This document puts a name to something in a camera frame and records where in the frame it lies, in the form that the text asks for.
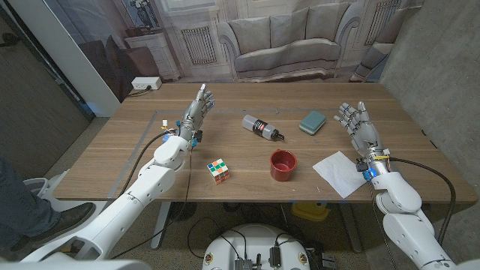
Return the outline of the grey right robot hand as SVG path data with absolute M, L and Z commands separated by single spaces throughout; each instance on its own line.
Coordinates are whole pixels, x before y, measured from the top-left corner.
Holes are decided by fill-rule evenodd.
M 387 165 L 380 134 L 371 122 L 363 101 L 358 102 L 357 108 L 343 103 L 339 109 L 340 115 L 334 120 L 341 124 L 348 135 L 352 138 L 353 148 L 363 157 L 363 160 L 370 166 Z

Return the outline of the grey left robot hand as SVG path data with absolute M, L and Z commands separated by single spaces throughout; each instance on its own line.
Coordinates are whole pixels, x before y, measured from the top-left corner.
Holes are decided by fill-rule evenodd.
M 215 105 L 215 100 L 212 97 L 212 93 L 206 89 L 206 84 L 202 84 L 196 98 L 184 111 L 178 132 L 180 137 L 190 140 L 194 133 L 200 129 L 206 114 Z

